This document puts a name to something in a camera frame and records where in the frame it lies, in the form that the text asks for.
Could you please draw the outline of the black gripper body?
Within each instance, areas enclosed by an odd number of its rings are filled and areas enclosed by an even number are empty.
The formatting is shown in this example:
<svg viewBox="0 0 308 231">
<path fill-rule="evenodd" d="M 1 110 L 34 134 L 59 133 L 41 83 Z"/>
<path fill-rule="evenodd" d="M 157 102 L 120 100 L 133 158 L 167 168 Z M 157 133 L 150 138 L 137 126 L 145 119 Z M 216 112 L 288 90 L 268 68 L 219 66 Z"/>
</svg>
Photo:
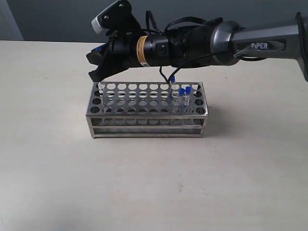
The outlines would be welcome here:
<svg viewBox="0 0 308 231">
<path fill-rule="evenodd" d="M 112 27 L 102 50 L 102 71 L 123 72 L 129 68 L 171 66 L 171 45 L 166 35 L 142 28 Z"/>
</svg>

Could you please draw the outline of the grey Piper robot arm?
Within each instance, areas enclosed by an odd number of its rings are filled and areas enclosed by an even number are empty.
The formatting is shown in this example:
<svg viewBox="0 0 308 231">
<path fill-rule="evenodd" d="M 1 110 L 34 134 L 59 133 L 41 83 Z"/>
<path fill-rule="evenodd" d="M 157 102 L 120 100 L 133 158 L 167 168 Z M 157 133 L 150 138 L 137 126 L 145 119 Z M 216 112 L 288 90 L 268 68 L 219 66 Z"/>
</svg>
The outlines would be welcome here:
<svg viewBox="0 0 308 231">
<path fill-rule="evenodd" d="M 294 19 L 271 26 L 245 28 L 234 21 L 209 26 L 183 26 L 161 34 L 116 33 L 87 54 L 96 69 L 94 82 L 137 67 L 182 68 L 231 66 L 243 61 L 294 59 L 308 74 L 308 19 Z"/>
</svg>

